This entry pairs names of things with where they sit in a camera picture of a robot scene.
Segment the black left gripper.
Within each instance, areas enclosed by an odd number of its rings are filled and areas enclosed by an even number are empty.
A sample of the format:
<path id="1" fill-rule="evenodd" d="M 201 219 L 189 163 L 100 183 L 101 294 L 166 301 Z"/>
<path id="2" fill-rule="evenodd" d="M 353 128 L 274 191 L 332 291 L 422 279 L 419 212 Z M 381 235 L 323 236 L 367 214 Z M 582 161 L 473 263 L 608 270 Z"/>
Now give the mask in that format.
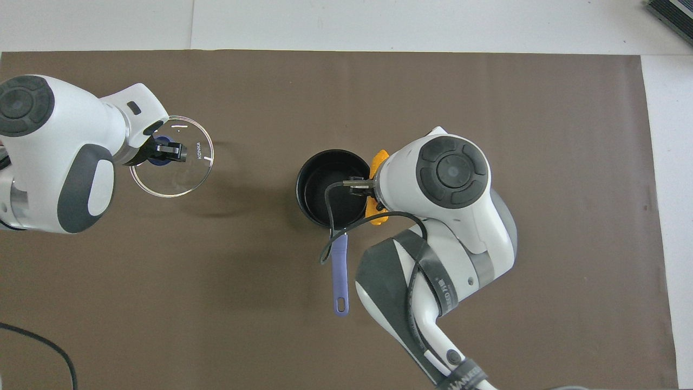
<path id="1" fill-rule="evenodd" d="M 142 163 L 153 160 L 158 163 L 184 163 L 186 162 L 186 153 L 163 153 L 161 152 L 185 152 L 186 146 L 182 143 L 175 142 L 169 139 L 158 139 L 149 136 L 146 142 L 139 148 L 135 156 L 129 161 L 129 165 L 137 166 Z"/>

